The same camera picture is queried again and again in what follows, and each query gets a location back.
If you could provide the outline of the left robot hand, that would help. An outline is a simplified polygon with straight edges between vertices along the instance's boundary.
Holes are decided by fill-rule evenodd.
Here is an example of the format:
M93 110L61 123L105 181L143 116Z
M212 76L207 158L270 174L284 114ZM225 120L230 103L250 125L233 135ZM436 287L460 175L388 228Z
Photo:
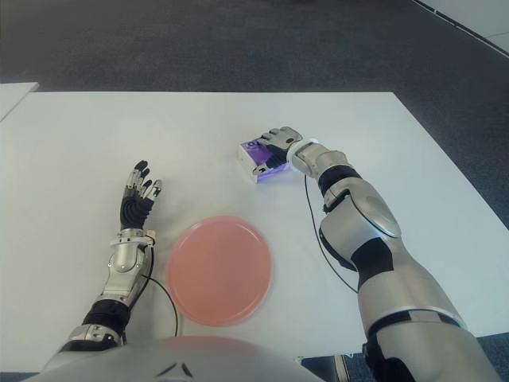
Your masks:
M162 191L162 181L148 179L149 174L148 162L141 160L127 178L119 212L122 230L143 229L154 202Z

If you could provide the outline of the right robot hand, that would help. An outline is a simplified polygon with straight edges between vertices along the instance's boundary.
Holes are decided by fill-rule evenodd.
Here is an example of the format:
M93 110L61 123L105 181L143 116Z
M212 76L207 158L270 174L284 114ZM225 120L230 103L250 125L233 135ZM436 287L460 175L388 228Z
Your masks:
M302 139L302 135L291 127L274 128L264 133L255 141L264 146L269 151L270 156L262 164L255 167L253 174L259 175L287 163L289 149Z

